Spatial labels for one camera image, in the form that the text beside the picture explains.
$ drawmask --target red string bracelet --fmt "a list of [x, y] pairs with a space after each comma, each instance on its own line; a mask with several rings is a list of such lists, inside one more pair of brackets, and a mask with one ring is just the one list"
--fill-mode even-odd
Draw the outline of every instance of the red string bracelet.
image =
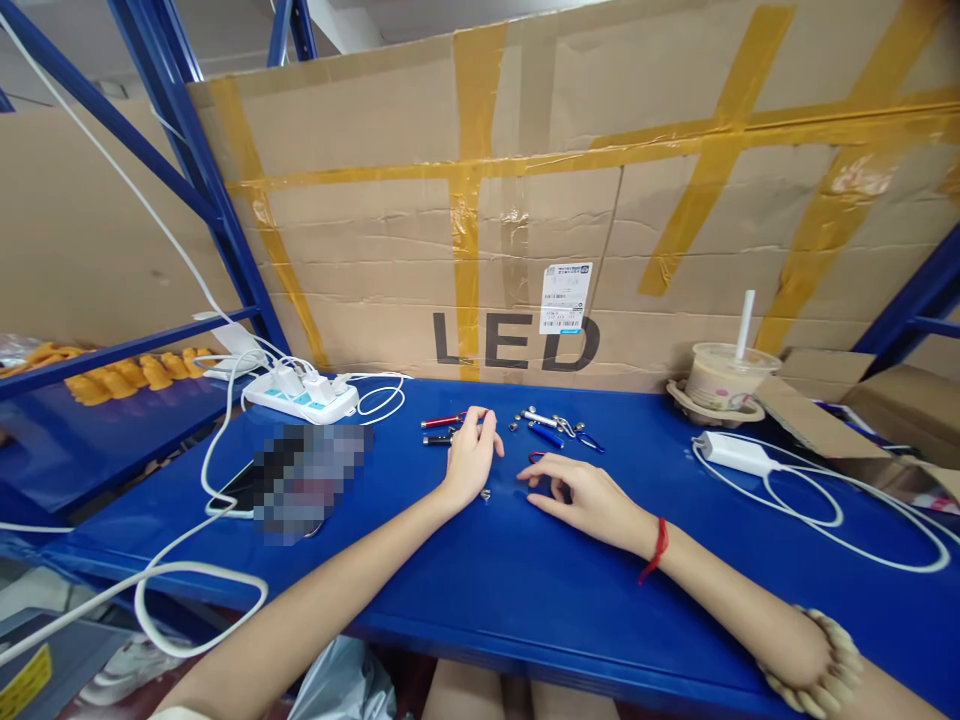
[[640, 579], [637, 580], [637, 585], [643, 585], [643, 581], [647, 579], [647, 576], [657, 569], [668, 547], [670, 547], [670, 536], [667, 535], [667, 521], [665, 518], [660, 518], [660, 535], [657, 537], [657, 552], [650, 562], [647, 563], [643, 572], [640, 573]]

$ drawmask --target barcode label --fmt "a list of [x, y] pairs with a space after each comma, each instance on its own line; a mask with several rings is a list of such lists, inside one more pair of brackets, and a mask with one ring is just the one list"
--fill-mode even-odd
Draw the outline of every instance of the barcode label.
[[590, 290], [593, 263], [550, 265], [543, 273], [540, 302], [540, 334], [576, 334]]

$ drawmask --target usb charger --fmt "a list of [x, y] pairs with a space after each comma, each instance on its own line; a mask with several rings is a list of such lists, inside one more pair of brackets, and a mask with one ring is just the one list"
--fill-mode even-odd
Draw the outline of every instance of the usb charger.
[[697, 443], [704, 460], [757, 477], [768, 477], [780, 467], [760, 445], [748, 440], [708, 431], [697, 438]]

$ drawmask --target white straw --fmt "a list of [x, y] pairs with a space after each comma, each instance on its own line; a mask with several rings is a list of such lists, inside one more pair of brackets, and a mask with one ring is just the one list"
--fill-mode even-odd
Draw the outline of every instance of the white straw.
[[740, 313], [740, 335], [737, 336], [737, 360], [743, 360], [747, 354], [747, 333], [750, 332], [750, 316], [753, 315], [753, 299], [756, 290], [747, 290], [743, 296], [743, 312]]

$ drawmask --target charging cable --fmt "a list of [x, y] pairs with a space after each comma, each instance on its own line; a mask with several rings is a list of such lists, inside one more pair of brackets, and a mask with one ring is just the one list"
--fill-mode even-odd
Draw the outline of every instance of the charging cable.
[[[781, 448], [781, 447], [778, 447], [778, 446], [773, 445], [773, 444], [768, 443], [768, 442], [764, 442], [763, 440], [756, 440], [756, 439], [754, 439], [754, 438], [748, 438], [748, 437], [744, 437], [744, 436], [742, 436], [742, 435], [737, 435], [737, 434], [735, 434], [735, 433], [727, 433], [727, 432], [714, 432], [714, 431], [710, 431], [709, 434], [711, 434], [711, 435], [720, 435], [720, 436], [723, 436], [723, 437], [735, 438], [735, 439], [738, 440], [738, 441], [742, 441], [742, 442], [746, 442], [746, 443], [748, 443], [748, 444], [752, 444], [752, 445], [754, 445], [755, 447], [758, 446], [758, 445], [763, 445], [763, 446], [765, 446], [765, 447], [772, 448], [773, 450], [776, 450], [777, 452], [783, 453], [784, 455], [787, 455], [787, 456], [789, 456], [789, 457], [791, 457], [791, 458], [794, 458], [795, 460], [799, 460], [800, 462], [805, 463], [804, 465], [783, 465], [783, 464], [778, 463], [778, 462], [776, 462], [776, 461], [774, 461], [774, 460], [769, 460], [769, 459], [768, 459], [768, 460], [769, 460], [769, 466], [768, 466], [767, 470], [781, 470], [781, 471], [784, 471], [784, 472], [788, 472], [788, 473], [791, 473], [791, 474], [793, 474], [793, 475], [797, 475], [797, 476], [803, 478], [804, 480], [806, 480], [808, 483], [810, 483], [814, 488], [816, 488], [818, 491], [820, 491], [820, 493], [821, 493], [824, 497], [826, 497], [827, 500], [829, 501], [829, 503], [830, 503], [831, 507], [833, 508], [834, 513], [835, 513], [835, 517], [834, 517], [833, 520], [829, 520], [829, 521], [817, 520], [817, 519], [815, 519], [815, 518], [811, 518], [811, 517], [808, 517], [807, 515], [804, 515], [804, 514], [802, 514], [802, 513], [797, 512], [793, 507], [791, 507], [789, 504], [787, 504], [779, 495], [777, 495], [776, 492], [774, 492], [773, 487], [772, 487], [771, 484], [770, 484], [770, 472], [765, 472], [764, 474], [761, 475], [761, 477], [763, 478], [763, 486], [764, 486], [764, 488], [766, 488], [767, 492], [770, 493], [770, 497], [773, 498], [774, 502], [770, 502], [769, 500], [765, 500], [765, 499], [762, 498], [762, 497], [758, 497], [757, 495], [754, 495], [753, 493], [747, 492], [746, 490], [744, 490], [744, 489], [741, 488], [740, 486], [734, 484], [729, 478], [727, 478], [726, 476], [724, 476], [724, 475], [723, 475], [720, 471], [718, 471], [710, 462], [708, 462], [708, 460], [703, 456], [703, 452], [702, 452], [702, 451], [703, 451], [704, 443], [703, 443], [702, 440], [700, 440], [699, 438], [694, 438], [694, 440], [693, 440], [693, 454], [694, 454], [694, 456], [697, 458], [697, 460], [700, 461], [700, 464], [703, 465], [703, 466], [710, 472], [710, 474], [712, 474], [714, 477], [722, 480], [722, 481], [725, 482], [727, 485], [729, 485], [730, 487], [734, 488], [734, 489], [737, 490], [738, 492], [746, 495], [747, 497], [751, 498], [752, 500], [756, 500], [757, 502], [762, 503], [763, 505], [766, 505], [767, 507], [773, 508], [774, 510], [778, 510], [778, 511], [780, 511], [780, 512], [782, 512], [782, 513], [785, 513], [785, 514], [787, 514], [787, 515], [790, 515], [791, 517], [797, 518], [798, 520], [800, 520], [800, 521], [806, 523], [807, 525], [809, 525], [810, 527], [812, 527], [814, 530], [816, 530], [816, 531], [817, 531], [818, 533], [820, 533], [821, 535], [824, 535], [825, 537], [828, 537], [830, 540], [833, 540], [833, 542], [835, 542], [835, 543], [837, 543], [837, 544], [839, 544], [839, 545], [842, 545], [843, 547], [847, 548], [848, 550], [852, 550], [853, 552], [857, 553], [858, 555], [862, 555], [863, 557], [867, 558], [868, 560], [872, 560], [873, 562], [879, 563], [879, 564], [881, 564], [881, 565], [885, 565], [885, 566], [890, 567], [890, 568], [894, 568], [894, 569], [896, 569], [896, 570], [903, 570], [903, 571], [905, 571], [905, 572], [913, 572], [913, 573], [934, 573], [934, 572], [938, 572], [938, 571], [940, 571], [940, 570], [943, 570], [943, 568], [945, 568], [947, 565], [950, 564], [950, 559], [951, 559], [951, 558], [950, 558], [950, 551], [947, 550], [946, 545], [943, 544], [943, 542], [940, 540], [940, 538], [937, 537], [933, 532], [931, 532], [931, 531], [926, 527], [926, 525], [923, 524], [924, 522], [927, 523], [928, 525], [931, 525], [931, 526], [935, 527], [937, 530], [939, 530], [939, 531], [942, 532], [944, 535], [946, 535], [947, 537], [949, 537], [949, 538], [950, 538], [951, 540], [953, 540], [955, 543], [957, 543], [958, 545], [960, 545], [960, 537], [957, 537], [953, 532], [951, 532], [950, 530], [948, 530], [947, 528], [945, 528], [943, 525], [941, 525], [940, 523], [938, 523], [936, 520], [933, 520], [932, 518], [927, 517], [924, 513], [920, 512], [920, 511], [917, 510], [916, 508], [911, 507], [910, 505], [907, 505], [905, 502], [902, 502], [901, 500], [898, 500], [898, 499], [895, 498], [895, 497], [891, 497], [890, 495], [887, 495], [886, 493], [878, 490], [877, 488], [873, 487], [872, 485], [868, 485], [867, 483], [861, 482], [860, 480], [857, 480], [856, 478], [852, 478], [852, 477], [849, 477], [849, 476], [847, 476], [847, 475], [843, 475], [842, 473], [838, 473], [838, 472], [834, 472], [833, 470], [829, 470], [829, 469], [827, 469], [827, 468], [825, 468], [825, 467], [822, 467], [822, 466], [820, 466], [820, 465], [817, 465], [817, 464], [814, 463], [814, 462], [811, 462], [810, 460], [807, 460], [807, 459], [804, 458], [804, 457], [801, 457], [800, 455], [796, 455], [795, 453], [792, 453], [792, 452], [790, 452], [789, 450], [784, 450], [784, 449]], [[824, 530], [824, 528], [827, 528], [827, 527], [839, 527], [840, 525], [843, 524], [843, 511], [840, 509], [840, 506], [837, 504], [837, 501], [833, 498], [833, 496], [830, 495], [830, 493], [827, 492], [827, 490], [826, 490], [823, 486], [821, 486], [819, 483], [817, 483], [813, 478], [808, 477], [805, 473], [817, 473], [817, 474], [820, 474], [820, 475], [827, 475], [827, 476], [829, 476], [829, 477], [833, 477], [833, 478], [836, 478], [836, 479], [838, 479], [838, 480], [843, 480], [843, 481], [846, 482], [847, 484], [852, 485], [852, 486], [854, 486], [854, 487], [856, 487], [856, 488], [858, 488], [858, 489], [860, 489], [860, 490], [863, 490], [865, 493], [867, 493], [867, 494], [869, 494], [869, 495], [872, 495], [873, 497], [877, 498], [878, 500], [881, 500], [882, 502], [886, 503], [887, 505], [889, 505], [890, 507], [892, 507], [894, 510], [896, 510], [897, 512], [899, 512], [901, 515], [903, 515], [905, 518], [907, 518], [907, 520], [909, 520], [909, 521], [910, 521], [911, 523], [913, 523], [915, 526], [917, 526], [917, 527], [920, 529], [920, 531], [930, 539], [930, 541], [931, 541], [931, 542], [934, 544], [934, 546], [937, 548], [937, 552], [938, 552], [938, 557], [937, 557], [937, 559], [936, 559], [934, 562], [930, 563], [929, 565], [905, 565], [905, 564], [903, 564], [903, 563], [893, 562], [892, 560], [887, 560], [887, 559], [885, 559], [885, 558], [878, 557], [878, 556], [874, 555], [873, 553], [869, 553], [869, 552], [867, 552], [866, 550], [864, 550], [864, 549], [862, 549], [862, 548], [859, 548], [859, 547], [857, 547], [857, 546], [855, 546], [855, 545], [852, 545], [851, 543], [847, 542], [846, 540], [842, 540], [842, 539], [838, 538], [836, 535], [833, 535], [832, 533], [827, 532], [826, 530]]]
[[[232, 632], [236, 631], [241, 625], [243, 625], [247, 620], [249, 620], [253, 615], [263, 607], [264, 603], [267, 601], [267, 594], [269, 588], [266, 581], [262, 578], [258, 578], [255, 575], [249, 575], [247, 573], [237, 572], [235, 570], [228, 570], [226, 568], [218, 567], [217, 565], [210, 565], [209, 563], [201, 562], [190, 562], [190, 561], [180, 561], [167, 563], [165, 565], [160, 565], [160, 561], [166, 557], [166, 555], [182, 543], [187, 538], [192, 537], [201, 530], [203, 530], [208, 525], [216, 522], [228, 512], [230, 512], [237, 505], [237, 499], [230, 497], [229, 495], [223, 495], [212, 487], [210, 487], [209, 482], [207, 481], [207, 470], [210, 467], [210, 458], [213, 456], [213, 451], [217, 446], [217, 443], [220, 441], [220, 438], [223, 436], [223, 433], [226, 431], [227, 426], [230, 424], [230, 416], [233, 406], [233, 384], [237, 375], [237, 367], [240, 365], [240, 361], [243, 360], [247, 355], [252, 355], [254, 353], [262, 352], [261, 350], [248, 350], [242, 355], [239, 355], [237, 358], [237, 364], [234, 365], [233, 369], [230, 372], [230, 379], [227, 381], [227, 410], [223, 418], [223, 425], [220, 426], [220, 429], [213, 436], [213, 439], [210, 441], [210, 447], [207, 448], [207, 454], [203, 458], [203, 465], [200, 468], [200, 485], [203, 487], [204, 491], [212, 498], [220, 500], [226, 503], [226, 507], [221, 510], [216, 515], [207, 518], [199, 525], [193, 527], [192, 529], [185, 532], [183, 535], [178, 537], [176, 540], [167, 545], [163, 550], [157, 553], [153, 559], [147, 564], [147, 567], [142, 571], [138, 572], [136, 575], [123, 580], [122, 582], [117, 583], [111, 588], [108, 588], [99, 595], [91, 598], [87, 602], [83, 603], [74, 610], [61, 615], [56, 620], [48, 623], [43, 628], [33, 633], [32, 635], [24, 638], [20, 642], [16, 643], [9, 649], [0, 653], [0, 667], [3, 667], [6, 663], [10, 662], [14, 658], [18, 657], [20, 654], [26, 652], [30, 648], [34, 647], [38, 643], [43, 642], [48, 637], [53, 635], [55, 632], [66, 627], [74, 620], [83, 617], [88, 612], [93, 610], [95, 607], [107, 602], [112, 599], [115, 595], [120, 592], [123, 592], [127, 588], [136, 585], [136, 593], [134, 595], [134, 614], [137, 617], [137, 621], [140, 623], [140, 627], [143, 628], [144, 634], [163, 652], [171, 655], [172, 657], [177, 658], [191, 658], [196, 657], [202, 653], [205, 653], [207, 650], [210, 650], [212, 647], [220, 643], [224, 638], [230, 635]], [[63, 532], [63, 528], [58, 528], [56, 532]], [[153, 618], [150, 617], [150, 614], [147, 612], [146, 606], [146, 593], [147, 593], [147, 580], [152, 577], [157, 577], [158, 575], [166, 575], [173, 572], [192, 572], [200, 575], [206, 575], [208, 577], [220, 578], [223, 580], [232, 580], [234, 582], [242, 583], [244, 585], [249, 585], [256, 588], [260, 597], [257, 602], [254, 604], [246, 614], [241, 617], [237, 622], [227, 628], [220, 635], [215, 637], [213, 640], [210, 640], [199, 647], [184, 647], [182, 645], [176, 645], [167, 640], [160, 630], [157, 628], [156, 623], [153, 622]]]
[[[76, 125], [83, 131], [83, 133], [87, 136], [90, 142], [92, 142], [93, 145], [97, 148], [97, 150], [100, 151], [100, 154], [103, 155], [103, 157], [107, 160], [108, 163], [110, 163], [111, 167], [113, 167], [113, 169], [116, 170], [117, 174], [120, 175], [123, 181], [127, 184], [130, 190], [136, 196], [137, 200], [140, 201], [140, 204], [143, 205], [144, 209], [146, 209], [150, 217], [152, 217], [154, 222], [156, 222], [157, 226], [161, 229], [163, 234], [166, 236], [167, 240], [170, 241], [170, 244], [173, 245], [174, 249], [180, 255], [181, 259], [184, 261], [184, 263], [187, 265], [187, 268], [190, 270], [191, 274], [196, 279], [197, 284], [200, 286], [200, 290], [203, 292], [204, 297], [206, 298], [207, 302], [210, 305], [210, 308], [214, 310], [221, 318], [223, 318], [223, 320], [227, 323], [227, 325], [236, 324], [235, 321], [223, 311], [223, 309], [219, 306], [217, 301], [214, 299], [213, 294], [211, 293], [210, 288], [208, 287], [203, 276], [200, 274], [200, 271], [197, 270], [196, 265], [194, 265], [193, 261], [190, 259], [190, 256], [187, 254], [186, 250], [184, 250], [183, 246], [180, 245], [180, 243], [174, 237], [170, 228], [167, 227], [167, 225], [163, 222], [163, 220], [160, 218], [157, 211], [150, 204], [147, 198], [143, 195], [140, 189], [136, 186], [133, 180], [131, 180], [130, 177], [123, 171], [123, 168], [120, 167], [116, 159], [114, 159], [114, 157], [107, 151], [107, 149], [100, 143], [100, 141], [96, 138], [96, 136], [90, 131], [90, 129], [83, 123], [83, 121], [79, 118], [79, 116], [73, 111], [73, 109], [63, 99], [63, 97], [58, 92], [57, 88], [47, 78], [46, 74], [40, 68], [39, 64], [36, 62], [36, 60], [34, 60], [33, 56], [29, 53], [29, 51], [23, 45], [19, 36], [16, 34], [14, 29], [10, 26], [9, 21], [7, 20], [6, 16], [3, 14], [2, 11], [0, 11], [0, 25], [2, 25], [4, 30], [6, 30], [7, 34], [10, 36], [10, 39], [13, 41], [14, 45], [16, 46], [17, 50], [26, 60], [27, 64], [30, 66], [33, 72], [37, 75], [37, 77], [40, 78], [41, 82], [44, 84], [44, 86], [46, 86], [47, 90], [54, 97], [54, 99], [57, 101], [60, 107], [64, 109], [64, 111], [73, 120], [73, 122], [76, 123]], [[57, 618], [53, 622], [47, 624], [45, 627], [41, 628], [37, 632], [30, 635], [29, 637], [24, 638], [17, 644], [13, 645], [9, 649], [0, 653], [0, 667], [5, 665], [7, 662], [13, 660], [15, 657], [18, 657], [23, 652], [26, 652], [31, 647], [37, 645], [40, 642], [43, 642], [43, 640], [53, 635], [54, 633], [59, 631], [61, 628], [66, 627], [74, 620], [82, 617], [93, 608], [101, 605], [104, 602], [107, 602], [108, 600], [116, 596], [118, 593], [123, 592], [124, 590], [126, 590], [127, 588], [133, 585], [136, 585], [136, 593], [134, 597], [134, 613], [141, 627], [143, 628], [144, 633], [147, 635], [147, 637], [150, 638], [151, 641], [153, 641], [153, 643], [157, 647], [159, 647], [165, 653], [173, 657], [179, 657], [179, 658], [195, 657], [196, 655], [206, 652], [207, 650], [209, 650], [210, 648], [214, 647], [219, 642], [221, 642], [228, 635], [230, 635], [230, 633], [234, 632], [247, 620], [249, 620], [263, 606], [263, 604], [266, 602], [266, 599], [267, 599], [268, 587], [267, 587], [267, 583], [261, 578], [258, 578], [246, 573], [227, 570], [225, 568], [217, 567], [216, 565], [210, 565], [207, 563], [181, 561], [181, 562], [167, 563], [164, 565], [159, 564], [160, 561], [167, 555], [167, 553], [169, 553], [171, 550], [173, 550], [175, 547], [177, 547], [180, 543], [182, 543], [187, 538], [193, 536], [203, 528], [207, 527], [211, 523], [223, 517], [226, 513], [232, 510], [237, 504], [237, 500], [235, 498], [232, 498], [227, 495], [222, 495], [210, 487], [209, 483], [207, 482], [207, 470], [210, 465], [210, 459], [213, 455], [214, 448], [216, 447], [217, 442], [220, 440], [220, 437], [223, 435], [224, 431], [227, 429], [227, 426], [230, 424], [231, 410], [233, 407], [233, 386], [237, 376], [237, 370], [240, 367], [241, 361], [245, 359], [248, 355], [252, 355], [254, 353], [262, 353], [263, 360], [261, 361], [261, 366], [266, 366], [268, 370], [275, 369], [279, 367], [282, 362], [289, 360], [289, 361], [300, 362], [305, 369], [316, 373], [316, 369], [313, 367], [313, 365], [311, 365], [307, 361], [300, 360], [299, 358], [292, 358], [291, 356], [288, 356], [286, 353], [282, 352], [280, 349], [278, 349], [275, 345], [271, 344], [267, 340], [257, 335], [253, 335], [252, 333], [250, 333], [250, 335], [253, 338], [255, 338], [258, 342], [260, 342], [262, 345], [273, 350], [276, 353], [276, 356], [273, 356], [267, 351], [259, 348], [256, 350], [248, 350], [239, 356], [232, 356], [232, 355], [218, 356], [217, 358], [207, 356], [209, 359], [234, 359], [236, 361], [233, 368], [231, 369], [230, 377], [227, 383], [227, 406], [226, 406], [226, 415], [224, 417], [224, 422], [210, 442], [210, 446], [207, 449], [206, 455], [204, 456], [203, 466], [200, 471], [200, 484], [203, 487], [204, 491], [211, 497], [217, 498], [223, 501], [224, 503], [226, 503], [226, 507], [218, 514], [212, 516], [207, 520], [204, 520], [202, 523], [200, 523], [193, 529], [189, 530], [188, 532], [184, 533], [183, 535], [178, 537], [176, 540], [171, 542], [169, 545], [167, 545], [156, 556], [154, 556], [154, 558], [150, 561], [150, 563], [147, 565], [147, 567], [143, 571], [127, 578], [122, 582], [117, 583], [113, 587], [107, 589], [106, 591], [100, 593], [99, 595], [91, 598], [87, 602], [75, 608], [73, 611], [62, 615], [61, 617]], [[270, 368], [270, 365], [266, 362], [266, 358], [270, 358], [273, 360], [273, 368]], [[382, 409], [384, 406], [386, 406], [387, 403], [393, 400], [393, 398], [396, 397], [398, 394], [400, 395], [400, 404], [396, 408], [386, 413], [385, 415], [379, 418], [376, 418], [375, 420], [370, 420], [368, 422], [362, 423], [364, 425], [372, 425], [374, 423], [377, 423], [377, 422], [380, 422], [381, 420], [386, 419], [387, 417], [395, 413], [397, 410], [399, 410], [406, 399], [406, 396], [401, 390], [401, 387], [403, 385], [403, 380], [408, 377], [406, 375], [401, 375], [400, 373], [358, 373], [353, 375], [352, 377], [355, 377], [357, 379], [365, 378], [365, 377], [398, 377], [399, 378], [399, 383], [397, 384], [396, 387], [377, 388], [367, 393], [362, 398], [360, 398], [357, 405], [358, 412], [361, 415], [370, 415]], [[390, 397], [388, 397], [384, 402], [382, 402], [376, 408], [369, 411], [363, 411], [360, 409], [360, 405], [362, 404], [364, 399], [366, 399], [367, 397], [375, 393], [383, 392], [387, 390], [393, 390], [393, 393], [390, 395]], [[28, 526], [28, 525], [18, 525], [18, 524], [12, 524], [12, 523], [0, 523], [0, 529], [11, 530], [14, 532], [34, 532], [34, 533], [68, 533], [74, 530], [74, 528], [44, 528], [44, 527], [34, 527], [34, 526]], [[146, 581], [151, 577], [156, 577], [158, 575], [165, 575], [173, 572], [193, 572], [193, 573], [198, 573], [202, 575], [207, 575], [209, 577], [217, 577], [225, 580], [233, 580], [235, 582], [250, 585], [259, 590], [260, 598], [257, 600], [256, 604], [243, 617], [240, 618], [240, 620], [238, 620], [230, 628], [228, 628], [226, 631], [221, 633], [219, 636], [217, 636], [213, 640], [205, 643], [200, 647], [184, 648], [180, 645], [174, 645], [170, 643], [169, 641], [166, 640], [166, 638], [163, 637], [163, 635], [160, 633], [159, 629], [157, 628], [156, 624], [153, 622], [153, 619], [150, 617], [149, 613], [147, 612], [147, 608], [146, 608]]]

